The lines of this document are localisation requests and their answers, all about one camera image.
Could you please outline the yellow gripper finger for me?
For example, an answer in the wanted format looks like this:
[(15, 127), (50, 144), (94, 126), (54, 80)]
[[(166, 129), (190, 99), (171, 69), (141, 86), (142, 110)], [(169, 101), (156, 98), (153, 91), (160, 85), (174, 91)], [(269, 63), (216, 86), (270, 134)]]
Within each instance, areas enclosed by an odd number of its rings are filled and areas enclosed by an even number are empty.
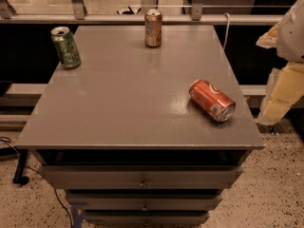
[(279, 26), (279, 23), (272, 26), (267, 32), (257, 39), (256, 45), (261, 48), (275, 48)]
[(284, 68), (273, 68), (266, 85), (257, 121), (263, 125), (278, 123), (304, 96), (304, 64), (289, 62)]

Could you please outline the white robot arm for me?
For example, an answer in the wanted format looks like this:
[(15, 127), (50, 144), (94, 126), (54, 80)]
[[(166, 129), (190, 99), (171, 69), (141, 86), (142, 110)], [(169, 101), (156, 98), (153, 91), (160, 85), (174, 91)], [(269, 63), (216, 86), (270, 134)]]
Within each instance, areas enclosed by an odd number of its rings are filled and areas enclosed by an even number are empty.
[(256, 44), (275, 48), (276, 54), (287, 61), (284, 68), (273, 69), (269, 75), (257, 117), (260, 124), (274, 125), (304, 96), (304, 0), (297, 0)]

